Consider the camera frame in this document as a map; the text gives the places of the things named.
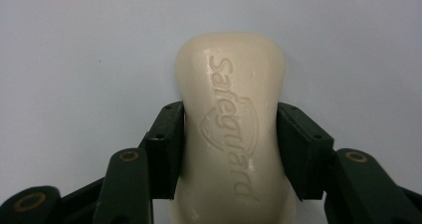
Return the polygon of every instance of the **white surface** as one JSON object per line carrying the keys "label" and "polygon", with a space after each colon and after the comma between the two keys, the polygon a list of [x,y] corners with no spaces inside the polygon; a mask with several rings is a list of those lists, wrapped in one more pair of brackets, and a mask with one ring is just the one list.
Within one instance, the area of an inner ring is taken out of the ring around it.
{"label": "white surface", "polygon": [[[173,62],[205,32],[258,32],[287,58],[282,101],[335,147],[422,192],[422,0],[0,0],[0,201],[68,194],[180,99]],[[168,223],[157,202],[156,223]],[[326,223],[320,202],[298,223]]]}
{"label": "white surface", "polygon": [[292,224],[296,205],[277,146],[283,52],[253,33],[208,33],[176,58],[186,142],[174,224]]}

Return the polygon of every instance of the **screw hole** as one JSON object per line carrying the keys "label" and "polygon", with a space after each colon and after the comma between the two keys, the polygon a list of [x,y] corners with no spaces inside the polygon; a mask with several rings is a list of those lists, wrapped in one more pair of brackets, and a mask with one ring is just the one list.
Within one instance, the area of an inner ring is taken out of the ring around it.
{"label": "screw hole", "polygon": [[116,216],[114,219],[112,219],[112,221],[109,224],[128,224],[128,223],[130,223],[130,220],[128,217],[119,215],[119,216]]}
{"label": "screw hole", "polygon": [[155,137],[162,139],[162,138],[165,138],[165,135],[162,133],[158,133]]}
{"label": "screw hole", "polygon": [[350,151],[345,156],[354,162],[367,162],[367,157],[360,152]]}
{"label": "screw hole", "polygon": [[13,207],[16,212],[26,212],[40,206],[46,198],[47,196],[43,192],[30,193],[21,197]]}
{"label": "screw hole", "polygon": [[130,162],[136,160],[139,157],[139,153],[136,151],[126,151],[121,153],[118,157],[124,162]]}

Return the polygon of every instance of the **white soap bar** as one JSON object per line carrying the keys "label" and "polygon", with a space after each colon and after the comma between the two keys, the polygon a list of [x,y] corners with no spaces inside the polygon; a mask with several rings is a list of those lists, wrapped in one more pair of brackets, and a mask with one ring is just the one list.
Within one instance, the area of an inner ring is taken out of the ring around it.
{"label": "white soap bar", "polygon": [[174,224],[293,222],[276,134],[284,72],[282,51],[256,34],[205,34],[181,48],[186,145]]}

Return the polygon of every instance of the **black plastic part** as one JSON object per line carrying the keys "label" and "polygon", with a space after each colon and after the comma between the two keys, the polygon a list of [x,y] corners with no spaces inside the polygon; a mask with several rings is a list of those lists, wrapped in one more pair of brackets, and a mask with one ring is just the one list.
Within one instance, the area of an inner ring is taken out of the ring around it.
{"label": "black plastic part", "polygon": [[406,194],[407,198],[409,198],[409,200],[413,203],[413,205],[415,205],[419,212],[422,213],[422,195],[404,187],[402,187],[401,190],[404,192],[404,194]]}
{"label": "black plastic part", "polygon": [[332,166],[329,167],[328,182],[325,186],[326,198],[324,211],[326,220],[329,224],[353,224],[353,217],[350,213],[350,207],[342,196],[340,187],[335,180],[332,172]]}
{"label": "black plastic part", "polygon": [[340,193],[328,190],[328,196],[344,198],[353,223],[422,223],[422,214],[369,154],[341,149],[332,172]]}
{"label": "black plastic part", "polygon": [[101,178],[62,198],[63,224],[90,224],[104,179]]}
{"label": "black plastic part", "polygon": [[61,202],[59,190],[52,186],[31,187],[12,196],[0,207],[1,224],[58,223]]}
{"label": "black plastic part", "polygon": [[173,199],[184,146],[183,102],[165,106],[140,144],[148,153],[151,197]]}
{"label": "black plastic part", "polygon": [[300,109],[279,103],[277,136],[285,173],[300,200],[322,199],[334,139]]}
{"label": "black plastic part", "polygon": [[148,160],[144,149],[124,149],[111,157],[93,223],[152,223]]}

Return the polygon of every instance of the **white background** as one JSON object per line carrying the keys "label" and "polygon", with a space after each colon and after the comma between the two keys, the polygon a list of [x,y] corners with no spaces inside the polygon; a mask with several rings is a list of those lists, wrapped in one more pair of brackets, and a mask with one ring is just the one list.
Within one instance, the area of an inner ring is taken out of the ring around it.
{"label": "white background", "polygon": [[[104,176],[180,100],[180,46],[227,30],[280,44],[281,101],[422,193],[422,0],[0,0],[0,202]],[[326,223],[321,204],[298,223]]]}

